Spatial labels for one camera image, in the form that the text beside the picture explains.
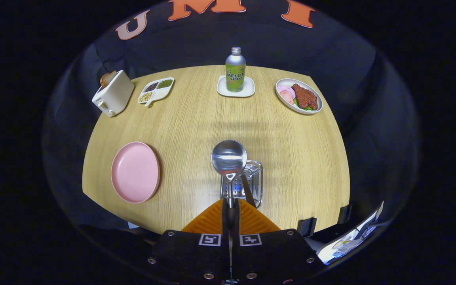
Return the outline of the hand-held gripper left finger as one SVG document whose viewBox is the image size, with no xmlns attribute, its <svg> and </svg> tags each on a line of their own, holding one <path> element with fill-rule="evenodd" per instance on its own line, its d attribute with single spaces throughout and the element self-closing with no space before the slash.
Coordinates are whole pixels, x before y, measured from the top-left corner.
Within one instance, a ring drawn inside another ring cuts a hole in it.
<svg viewBox="0 0 456 285">
<path fill-rule="evenodd" d="M 224 283 L 230 279 L 225 212 L 226 199 L 220 199 L 181 231 L 166 230 L 147 255 L 147 265 L 166 283 Z"/>
</svg>

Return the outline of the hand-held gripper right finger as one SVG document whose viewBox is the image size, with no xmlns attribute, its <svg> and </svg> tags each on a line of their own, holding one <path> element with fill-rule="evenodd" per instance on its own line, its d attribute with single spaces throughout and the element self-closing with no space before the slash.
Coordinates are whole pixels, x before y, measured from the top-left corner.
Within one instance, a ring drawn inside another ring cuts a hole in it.
<svg viewBox="0 0 456 285">
<path fill-rule="evenodd" d="M 295 229 L 242 233 L 243 214 L 262 213 L 244 200 L 233 202 L 232 278 L 237 283 L 307 283 L 325 264 Z"/>
</svg>

